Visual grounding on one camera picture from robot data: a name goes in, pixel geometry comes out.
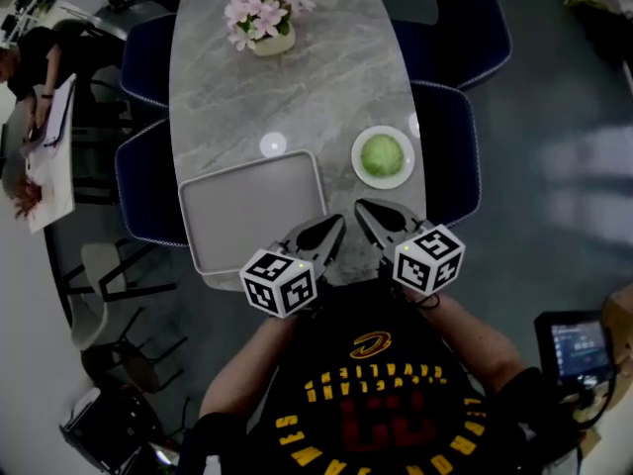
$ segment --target gray floor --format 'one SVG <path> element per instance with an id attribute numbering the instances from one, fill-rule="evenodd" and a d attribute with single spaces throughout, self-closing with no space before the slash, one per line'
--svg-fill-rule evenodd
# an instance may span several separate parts
<path id="1" fill-rule="evenodd" d="M 538 364 L 533 321 L 541 312 L 597 309 L 633 275 L 633 100 L 563 0 L 500 2 L 514 52 L 495 78 L 468 92 L 484 190 L 479 212 L 455 230 L 468 248 L 450 292 Z M 394 18 L 436 18 L 434 0 L 385 3 Z M 125 233 L 117 210 L 80 207 L 58 224 L 67 269 L 83 242 Z M 169 362 L 185 376 L 151 398 L 171 429 L 184 396 L 199 403 L 263 316 L 239 294 L 207 288 L 187 250 L 160 250 L 154 263 L 147 279 L 175 279 L 178 290 L 137 301 L 151 308 L 133 337 L 153 334 L 148 350 L 156 351 L 190 338 Z"/>

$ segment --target marble table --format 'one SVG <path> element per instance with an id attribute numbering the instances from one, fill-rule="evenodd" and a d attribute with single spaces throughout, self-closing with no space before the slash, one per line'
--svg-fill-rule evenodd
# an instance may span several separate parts
<path id="1" fill-rule="evenodd" d="M 293 49 L 257 57 L 226 39 L 228 0 L 182 0 L 171 56 L 171 139 L 179 183 L 261 158 L 260 139 L 272 132 L 287 138 L 287 151 L 314 153 L 327 207 L 347 222 L 326 274 L 340 285 L 375 276 L 378 265 L 354 201 L 389 199 L 424 217 L 424 172 L 419 141 L 408 129 L 415 108 L 407 71 L 382 1 L 314 1 L 313 13 L 293 20 Z M 352 144 L 374 125 L 400 129 L 413 141 L 415 170 L 394 190 L 375 190 L 352 169 Z M 236 273 L 205 281 L 241 290 Z"/>

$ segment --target black shirt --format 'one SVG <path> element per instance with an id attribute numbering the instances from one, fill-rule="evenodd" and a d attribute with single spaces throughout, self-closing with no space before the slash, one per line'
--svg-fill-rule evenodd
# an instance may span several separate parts
<path id="1" fill-rule="evenodd" d="M 487 400 L 413 307 L 376 283 L 347 289 L 297 331 L 255 429 L 202 418 L 179 473 L 202 475 L 213 455 L 223 474 L 530 473 L 574 447 L 538 370 Z M 530 451 L 523 423 L 544 449 Z"/>
<path id="2" fill-rule="evenodd" d="M 55 88 L 61 86 L 68 76 L 75 71 L 73 61 L 78 53 L 79 38 L 55 32 L 48 28 L 33 28 L 18 39 L 20 64 L 8 81 L 9 89 L 20 101 L 33 91 L 33 87 L 46 83 L 48 60 L 46 56 L 54 45 L 61 49 L 59 74 Z"/>

